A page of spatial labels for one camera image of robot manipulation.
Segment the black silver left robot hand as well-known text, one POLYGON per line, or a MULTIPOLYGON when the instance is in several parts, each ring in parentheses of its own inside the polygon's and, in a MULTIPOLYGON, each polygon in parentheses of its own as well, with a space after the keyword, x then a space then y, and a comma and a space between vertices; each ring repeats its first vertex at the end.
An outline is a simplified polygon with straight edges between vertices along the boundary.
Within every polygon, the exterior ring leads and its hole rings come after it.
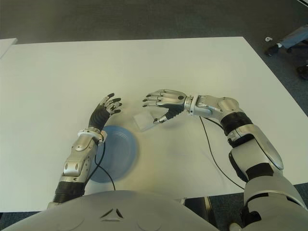
POLYGON ((99 102, 90 116, 89 128, 102 130, 112 115, 121 112, 119 109, 122 105, 121 98, 114 98, 114 95, 114 93, 111 93, 99 102))

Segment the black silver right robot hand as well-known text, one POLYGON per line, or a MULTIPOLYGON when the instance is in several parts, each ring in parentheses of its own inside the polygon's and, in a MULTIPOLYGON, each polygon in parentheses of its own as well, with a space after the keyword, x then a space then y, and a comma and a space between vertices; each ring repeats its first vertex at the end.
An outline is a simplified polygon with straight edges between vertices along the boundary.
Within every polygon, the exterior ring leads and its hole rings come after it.
POLYGON ((180 91, 175 90, 157 90, 149 93, 142 100, 143 107, 160 107, 168 111, 159 118, 155 118, 153 123, 164 123, 178 114, 182 113, 185 109, 185 101, 187 95, 180 91))

